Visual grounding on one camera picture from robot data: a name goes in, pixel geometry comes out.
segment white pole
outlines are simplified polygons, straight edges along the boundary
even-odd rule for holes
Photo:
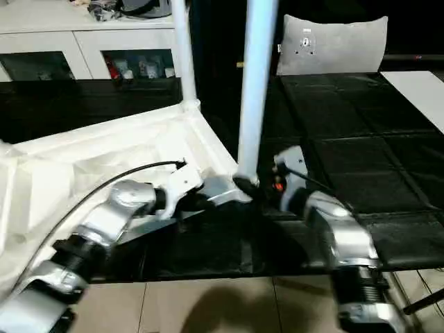
[[[238,175],[256,179],[278,0],[249,0],[242,83]]]
[[[183,100],[195,101],[197,99],[196,83],[194,81],[193,53],[191,50],[191,38],[189,35],[185,0],[172,0],[171,5],[182,74],[180,82],[182,83]]]

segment metal bracket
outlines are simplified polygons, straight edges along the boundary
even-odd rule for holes
[[[88,283],[81,276],[50,260],[42,262],[24,284],[28,285],[35,280],[45,282],[62,294],[80,293],[88,287]]]
[[[308,174],[307,165],[305,164],[304,154],[300,146],[292,146],[285,151],[282,151],[279,155],[275,156],[275,163],[284,163],[288,168],[297,171],[304,176]],[[289,203],[293,198],[295,192],[299,188],[305,188],[307,185],[305,180],[297,175],[290,173],[286,176],[287,188],[282,195],[280,201],[280,210],[283,212],[289,211]]]
[[[248,202],[251,198],[243,193],[227,176],[206,176],[203,188],[198,192],[208,196],[208,201],[215,205],[222,205],[228,201]],[[184,212],[183,218],[187,219],[200,212]],[[122,235],[119,244],[124,244],[138,237],[162,229],[176,222],[176,219],[159,219],[158,216],[145,216],[131,221],[129,229]]]
[[[203,180],[199,171],[190,164],[183,166],[173,172],[168,180],[160,185],[160,188],[166,193],[166,207],[164,210],[156,212],[156,216],[160,220],[170,219],[179,200],[187,195],[188,191],[197,189],[202,186]]]

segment tiled floor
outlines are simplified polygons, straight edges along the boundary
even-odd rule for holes
[[[444,273],[421,273],[431,290],[444,287]],[[416,271],[397,277],[411,301],[427,295]],[[76,311],[74,333],[341,332],[326,276],[94,285]],[[442,332],[435,307],[418,318],[415,332]]]

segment black table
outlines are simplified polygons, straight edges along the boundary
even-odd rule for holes
[[[240,80],[214,83],[202,111],[236,157]],[[177,103],[176,80],[0,85],[1,138],[20,142]],[[299,144],[311,177],[349,201],[384,270],[444,266],[444,137],[379,74],[270,81],[258,174]],[[227,203],[120,246],[96,280],[324,273],[307,226],[254,203]]]

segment items on shelf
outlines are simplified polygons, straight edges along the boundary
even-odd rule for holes
[[[125,16],[154,19],[171,15],[171,0],[117,0],[115,9]]]
[[[118,19],[121,16],[121,13],[115,8],[115,0],[92,0],[88,5],[88,12],[96,21],[105,22]]]
[[[113,79],[171,78],[176,76],[170,50],[104,51]]]
[[[69,0],[70,2],[73,2],[76,6],[81,5],[89,5],[91,3],[91,0]]]
[[[51,81],[53,79],[51,73],[47,71],[37,73],[37,77],[39,78],[40,81]]]

